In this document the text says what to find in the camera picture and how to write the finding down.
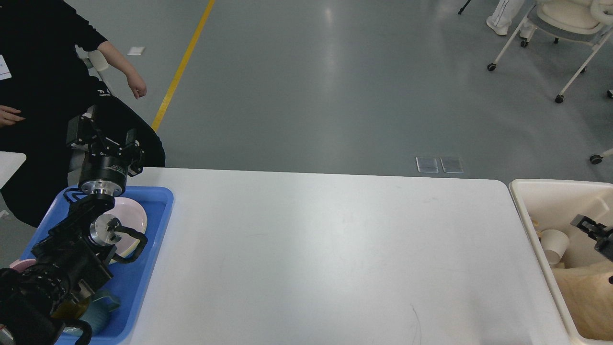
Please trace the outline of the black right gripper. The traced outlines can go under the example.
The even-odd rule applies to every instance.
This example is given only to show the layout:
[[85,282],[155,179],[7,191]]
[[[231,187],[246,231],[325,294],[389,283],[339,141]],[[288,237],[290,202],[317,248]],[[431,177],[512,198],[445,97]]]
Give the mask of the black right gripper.
[[613,261],[612,228],[608,228],[604,224],[598,223],[581,214],[577,214],[573,220],[571,220],[570,224],[587,234],[592,240],[595,240],[595,251],[607,258],[607,260]]

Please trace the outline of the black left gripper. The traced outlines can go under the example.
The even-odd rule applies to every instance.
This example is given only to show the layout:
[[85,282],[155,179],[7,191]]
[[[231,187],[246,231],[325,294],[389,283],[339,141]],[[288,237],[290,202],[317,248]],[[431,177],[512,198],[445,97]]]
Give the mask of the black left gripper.
[[136,139],[136,128],[127,131],[125,144],[109,139],[96,123],[98,105],[68,121],[66,147],[87,153],[79,175],[78,188],[86,195],[124,194],[127,176],[144,170],[144,151]]

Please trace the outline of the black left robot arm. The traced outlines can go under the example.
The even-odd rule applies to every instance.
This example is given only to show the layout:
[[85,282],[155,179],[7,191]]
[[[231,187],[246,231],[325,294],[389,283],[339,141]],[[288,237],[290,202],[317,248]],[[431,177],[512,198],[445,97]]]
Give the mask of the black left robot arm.
[[148,242],[110,216],[127,177],[144,167],[136,129],[127,131],[125,144],[116,143],[96,124],[97,111],[94,105],[68,123],[68,146],[86,151],[77,189],[83,198],[70,202],[67,217],[32,248],[33,265],[22,272],[1,270],[3,345],[53,345],[67,327],[81,330],[78,345],[89,344],[89,323],[53,314],[64,301],[92,298],[112,279],[110,262],[134,262]]

